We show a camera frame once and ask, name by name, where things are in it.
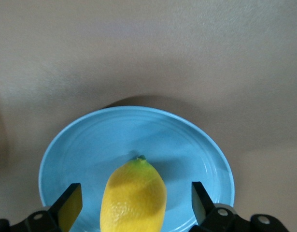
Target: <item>yellow fruit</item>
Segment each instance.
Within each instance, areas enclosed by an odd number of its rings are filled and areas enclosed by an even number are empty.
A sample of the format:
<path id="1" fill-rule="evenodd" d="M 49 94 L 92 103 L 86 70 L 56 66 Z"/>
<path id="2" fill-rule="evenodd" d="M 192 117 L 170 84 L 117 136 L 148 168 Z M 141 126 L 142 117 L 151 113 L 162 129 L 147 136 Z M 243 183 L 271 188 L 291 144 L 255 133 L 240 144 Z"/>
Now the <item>yellow fruit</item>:
<path id="1" fill-rule="evenodd" d="M 160 232 L 167 201 L 166 186 L 144 156 L 110 176 L 103 194 L 101 232 Z"/>

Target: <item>blue plate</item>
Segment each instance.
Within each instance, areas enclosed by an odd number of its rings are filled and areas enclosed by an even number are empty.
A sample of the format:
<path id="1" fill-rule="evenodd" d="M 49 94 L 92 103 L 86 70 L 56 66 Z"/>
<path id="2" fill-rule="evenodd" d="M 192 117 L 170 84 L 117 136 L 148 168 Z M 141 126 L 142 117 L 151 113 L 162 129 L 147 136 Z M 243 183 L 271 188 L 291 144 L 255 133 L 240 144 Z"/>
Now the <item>blue plate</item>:
<path id="1" fill-rule="evenodd" d="M 56 136 L 40 167 L 43 205 L 52 205 L 69 184 L 79 182 L 83 209 L 71 231 L 100 231 L 106 182 L 116 168 L 138 155 L 146 156 L 167 186 L 162 232 L 188 231 L 196 223 L 191 207 L 192 181 L 201 181 L 214 203 L 233 206 L 233 175 L 216 143 L 177 115 L 140 106 L 87 114 Z"/>

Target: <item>beige surface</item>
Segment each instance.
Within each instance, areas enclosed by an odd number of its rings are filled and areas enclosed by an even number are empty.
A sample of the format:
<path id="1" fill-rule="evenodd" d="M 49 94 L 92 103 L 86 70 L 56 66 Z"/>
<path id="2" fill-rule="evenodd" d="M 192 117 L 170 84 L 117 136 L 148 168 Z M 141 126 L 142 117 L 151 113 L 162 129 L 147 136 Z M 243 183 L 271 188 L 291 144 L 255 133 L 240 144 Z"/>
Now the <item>beige surface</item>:
<path id="1" fill-rule="evenodd" d="M 41 207 L 50 141 L 114 102 L 204 129 L 238 214 L 297 232 L 297 0 L 0 1 L 0 218 Z"/>

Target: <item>lemon stem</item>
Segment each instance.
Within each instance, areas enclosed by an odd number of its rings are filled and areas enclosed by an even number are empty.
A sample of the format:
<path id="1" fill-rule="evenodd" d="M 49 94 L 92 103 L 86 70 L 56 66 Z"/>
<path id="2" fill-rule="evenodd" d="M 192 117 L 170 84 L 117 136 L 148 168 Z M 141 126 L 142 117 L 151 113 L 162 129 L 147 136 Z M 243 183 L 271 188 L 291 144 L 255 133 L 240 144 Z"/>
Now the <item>lemon stem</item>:
<path id="1" fill-rule="evenodd" d="M 140 155 L 137 157 L 138 160 L 144 161 L 146 160 L 146 157 L 144 155 Z"/>

